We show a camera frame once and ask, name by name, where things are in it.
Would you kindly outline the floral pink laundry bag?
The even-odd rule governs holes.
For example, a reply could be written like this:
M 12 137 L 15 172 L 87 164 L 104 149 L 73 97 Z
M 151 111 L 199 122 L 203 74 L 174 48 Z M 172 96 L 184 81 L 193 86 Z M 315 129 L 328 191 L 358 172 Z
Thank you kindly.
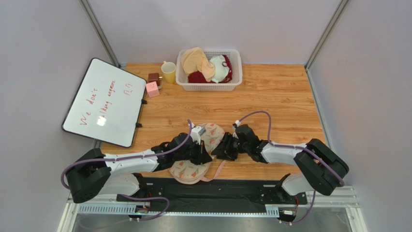
M 208 154 L 217 148 L 224 136 L 224 129 L 215 123 L 205 123 L 202 125 L 205 128 L 205 133 L 201 135 L 201 139 L 205 142 L 206 151 Z M 223 169 L 226 161 L 223 161 L 217 168 L 212 178 L 206 177 L 206 173 L 210 168 L 210 163 L 195 165 L 189 160 L 177 161 L 171 168 L 168 169 L 172 177 L 179 183 L 185 185 L 193 185 L 200 181 L 210 182 L 216 179 Z

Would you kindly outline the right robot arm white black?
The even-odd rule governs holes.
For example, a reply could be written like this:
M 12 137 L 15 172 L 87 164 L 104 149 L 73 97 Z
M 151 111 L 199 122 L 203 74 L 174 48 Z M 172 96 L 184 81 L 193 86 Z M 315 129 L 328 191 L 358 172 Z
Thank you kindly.
M 319 139 L 306 144 L 279 144 L 261 140 L 247 125 L 240 125 L 235 132 L 225 133 L 212 154 L 221 160 L 234 161 L 239 154 L 248 154 L 259 163 L 285 163 L 299 168 L 298 174 L 286 174 L 274 187 L 277 201 L 288 203 L 299 193 L 316 191 L 329 196 L 344 185 L 343 178 L 349 166 Z

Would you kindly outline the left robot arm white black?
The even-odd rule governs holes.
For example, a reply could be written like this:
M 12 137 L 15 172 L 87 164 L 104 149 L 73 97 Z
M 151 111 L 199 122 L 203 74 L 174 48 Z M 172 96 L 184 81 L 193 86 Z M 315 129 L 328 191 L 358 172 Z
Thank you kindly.
M 169 169 L 177 161 L 195 165 L 212 162 L 203 140 L 181 133 L 170 142 L 151 149 L 124 155 L 104 154 L 94 148 L 64 169 L 60 180 L 71 193 L 75 203 L 84 203 L 98 195 L 133 195 L 139 191 L 139 174 Z

